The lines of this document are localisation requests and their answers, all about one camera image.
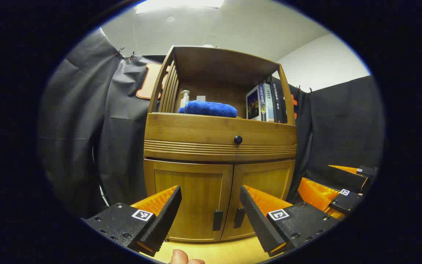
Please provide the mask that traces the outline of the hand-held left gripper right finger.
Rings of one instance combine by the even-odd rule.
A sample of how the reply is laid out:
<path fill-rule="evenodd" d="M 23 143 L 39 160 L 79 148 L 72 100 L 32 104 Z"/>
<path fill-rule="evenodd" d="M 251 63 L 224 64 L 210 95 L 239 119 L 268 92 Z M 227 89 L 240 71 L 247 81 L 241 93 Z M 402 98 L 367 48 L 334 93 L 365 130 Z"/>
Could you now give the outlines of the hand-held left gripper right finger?
<path fill-rule="evenodd" d="M 270 257 L 307 244 L 340 222 L 309 203 L 290 204 L 247 185 L 241 186 L 240 202 Z"/>

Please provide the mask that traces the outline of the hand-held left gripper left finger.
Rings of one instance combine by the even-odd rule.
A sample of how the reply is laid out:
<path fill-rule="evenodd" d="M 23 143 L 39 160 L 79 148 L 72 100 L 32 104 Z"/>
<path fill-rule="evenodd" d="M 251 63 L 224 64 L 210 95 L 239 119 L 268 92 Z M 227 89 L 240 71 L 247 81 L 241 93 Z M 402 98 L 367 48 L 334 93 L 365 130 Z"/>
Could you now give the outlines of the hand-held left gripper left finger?
<path fill-rule="evenodd" d="M 181 187 L 175 185 L 132 205 L 112 205 L 85 222 L 124 247 L 154 257 L 168 236 L 181 200 Z"/>

